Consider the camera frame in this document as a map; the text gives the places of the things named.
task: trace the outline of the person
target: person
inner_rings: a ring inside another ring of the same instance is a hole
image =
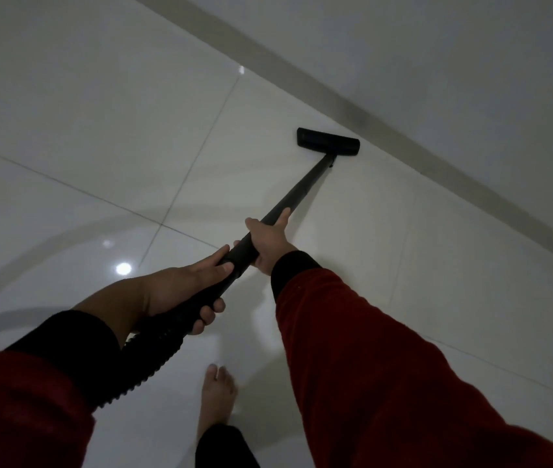
[[[253,219],[246,226],[259,252],[255,266],[271,276],[317,467],[553,467],[552,442],[506,424],[436,346],[290,244],[288,217],[286,209],[273,227]],[[0,351],[0,466],[80,466],[105,368],[140,320],[228,275],[230,265],[217,266],[227,251],[111,284]],[[224,308],[221,299],[202,308],[192,333]],[[225,368],[207,369],[197,467],[258,466],[241,432],[227,425],[236,392]]]

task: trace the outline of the black pants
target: black pants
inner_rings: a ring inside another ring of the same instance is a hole
[[[213,425],[200,438],[194,465],[196,468],[259,468],[240,430],[224,424]]]

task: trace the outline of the tiled floor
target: tiled floor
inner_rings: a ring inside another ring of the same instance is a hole
[[[184,265],[245,234],[319,159],[296,127],[349,134],[237,67],[132,0],[0,0],[0,349],[120,263]],[[553,439],[551,255],[365,141],[290,228],[509,422]],[[249,271],[225,298],[203,335],[96,413],[86,466],[191,465],[212,361],[241,385],[234,422],[262,466],[312,465],[267,278]]]

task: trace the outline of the person's left hand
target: person's left hand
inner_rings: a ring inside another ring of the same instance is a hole
[[[146,299],[145,314],[152,316],[167,312],[185,302],[198,291],[219,283],[233,271],[233,263],[216,266],[228,252],[229,245],[226,244],[211,256],[193,265],[169,267],[147,276],[135,278],[142,280]],[[217,299],[213,303],[213,309],[209,306],[202,307],[200,310],[201,320],[194,322],[191,334],[202,333],[205,325],[209,325],[215,320],[215,313],[224,310],[225,302],[222,299]]]

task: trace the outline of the bare foot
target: bare foot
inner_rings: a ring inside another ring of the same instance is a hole
[[[220,366],[218,369],[215,364],[210,364],[207,367],[204,375],[196,440],[200,440],[203,433],[212,425],[226,424],[229,421],[237,393],[233,376],[224,366]]]

